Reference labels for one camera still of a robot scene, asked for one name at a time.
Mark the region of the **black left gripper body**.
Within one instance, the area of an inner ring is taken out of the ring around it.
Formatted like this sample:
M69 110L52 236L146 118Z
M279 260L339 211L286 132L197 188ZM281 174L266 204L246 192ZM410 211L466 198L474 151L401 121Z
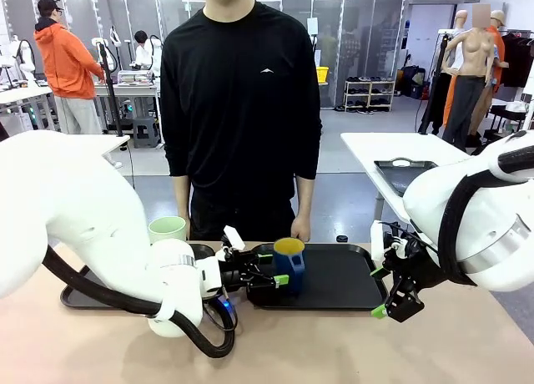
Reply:
M235 292L259 276L259 257L252 250L224 250L219 270L223 287Z

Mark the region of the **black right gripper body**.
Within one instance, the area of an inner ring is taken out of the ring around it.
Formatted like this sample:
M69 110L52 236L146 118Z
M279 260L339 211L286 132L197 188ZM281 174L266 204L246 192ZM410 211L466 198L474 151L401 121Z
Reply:
M392 236L385 253L385 268L393 274L398 291L422 291L434 286L434 261L414 239Z

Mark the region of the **person's left hand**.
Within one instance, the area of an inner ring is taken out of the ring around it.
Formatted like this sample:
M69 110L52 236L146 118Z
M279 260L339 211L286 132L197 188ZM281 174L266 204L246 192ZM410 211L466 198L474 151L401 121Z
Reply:
M306 243L310 240L310 232L310 217L297 215L292 222L290 236Z

